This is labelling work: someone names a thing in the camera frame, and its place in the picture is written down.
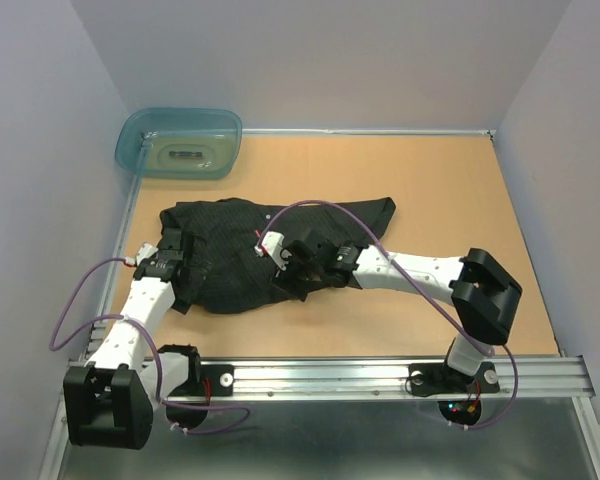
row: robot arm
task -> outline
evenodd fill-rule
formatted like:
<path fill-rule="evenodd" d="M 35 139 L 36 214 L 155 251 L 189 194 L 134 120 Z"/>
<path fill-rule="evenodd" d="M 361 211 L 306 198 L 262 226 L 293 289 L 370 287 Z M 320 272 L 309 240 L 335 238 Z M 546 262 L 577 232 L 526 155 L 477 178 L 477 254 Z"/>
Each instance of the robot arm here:
<path fill-rule="evenodd" d="M 204 277 L 199 263 L 193 273 L 193 237 L 165 229 L 157 247 L 144 244 L 136 255 L 136 271 L 121 314 L 153 335 L 170 308 L 186 312 L 192 292 Z M 69 439 L 74 445 L 139 449 L 144 446 L 156 398 L 155 362 L 143 369 L 148 345 L 127 322 L 116 322 L 102 346 L 84 366 L 71 367 L 63 381 Z M 200 381 L 195 347 L 160 349 L 162 393 Z"/>
<path fill-rule="evenodd" d="M 335 246 L 312 230 L 290 242 L 278 232 L 268 232 L 256 252 L 266 253 L 278 266 L 272 284 L 302 301 L 325 286 L 417 293 L 375 246 Z M 430 297 L 456 308 L 465 332 L 483 351 L 507 342 L 522 288 L 488 252 L 472 248 L 463 257 L 389 256 Z M 458 334 L 445 368 L 472 382 L 484 359 Z"/>

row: translucent blue container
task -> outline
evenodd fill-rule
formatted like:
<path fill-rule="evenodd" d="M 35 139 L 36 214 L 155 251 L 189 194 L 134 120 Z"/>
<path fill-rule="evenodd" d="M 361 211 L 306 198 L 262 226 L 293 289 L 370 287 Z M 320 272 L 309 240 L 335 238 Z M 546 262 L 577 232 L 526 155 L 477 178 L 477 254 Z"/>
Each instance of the translucent blue container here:
<path fill-rule="evenodd" d="M 116 162 L 136 175 L 217 180 L 236 161 L 242 122 L 232 112 L 147 108 L 131 115 L 116 145 Z"/>

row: wooden table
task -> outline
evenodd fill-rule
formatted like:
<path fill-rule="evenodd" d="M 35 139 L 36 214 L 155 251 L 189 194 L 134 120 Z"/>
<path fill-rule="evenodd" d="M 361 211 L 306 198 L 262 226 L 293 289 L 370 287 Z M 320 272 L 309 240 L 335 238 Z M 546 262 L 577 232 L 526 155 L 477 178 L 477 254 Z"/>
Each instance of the wooden table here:
<path fill-rule="evenodd" d="M 284 205 L 322 198 L 391 196 L 383 239 L 392 251 L 457 256 L 481 247 L 523 286 L 509 345 L 516 354 L 556 354 L 553 332 L 489 139 L 484 137 L 246 137 L 221 181 L 144 179 L 126 253 L 160 237 L 158 214 L 178 201 L 242 197 Z M 131 271 L 114 298 L 119 311 Z M 167 314 L 155 335 L 196 345 L 205 357 L 443 355 L 455 330 L 422 298 L 327 289 L 239 315 L 193 307 Z"/>

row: gray wall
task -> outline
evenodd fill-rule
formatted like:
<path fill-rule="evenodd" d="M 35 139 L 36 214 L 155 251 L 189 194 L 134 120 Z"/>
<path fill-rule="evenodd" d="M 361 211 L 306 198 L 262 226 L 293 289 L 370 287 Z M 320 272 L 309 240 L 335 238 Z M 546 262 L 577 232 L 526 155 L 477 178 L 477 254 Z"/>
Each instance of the gray wall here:
<path fill-rule="evenodd" d="M 496 135 L 560 344 L 600 418 L 600 0 L 574 0 Z"/>
<path fill-rule="evenodd" d="M 568 0 L 72 0 L 130 111 L 494 128 Z"/>
<path fill-rule="evenodd" d="M 37 478 L 69 355 L 46 346 L 76 280 L 113 251 L 126 116 L 68 1 L 0 1 L 0 479 Z"/>

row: garment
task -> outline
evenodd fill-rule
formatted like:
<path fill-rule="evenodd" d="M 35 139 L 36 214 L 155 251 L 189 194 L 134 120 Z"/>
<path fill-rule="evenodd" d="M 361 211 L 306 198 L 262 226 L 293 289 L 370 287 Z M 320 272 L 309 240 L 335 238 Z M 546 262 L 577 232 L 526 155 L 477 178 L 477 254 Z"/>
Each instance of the garment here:
<path fill-rule="evenodd" d="M 341 203 L 381 237 L 395 211 L 391 198 Z M 193 303 L 213 313 L 240 313 L 262 305 L 288 300 L 287 293 L 270 284 L 276 266 L 253 250 L 256 230 L 262 230 L 282 206 L 258 205 L 230 198 L 218 202 L 177 203 L 160 213 L 163 228 L 191 232 L 194 255 L 200 264 L 211 264 Z M 370 243 L 367 234 L 344 213 L 325 206 L 303 206 L 289 210 L 273 230 L 292 239 L 313 228 L 332 243 L 346 240 Z"/>

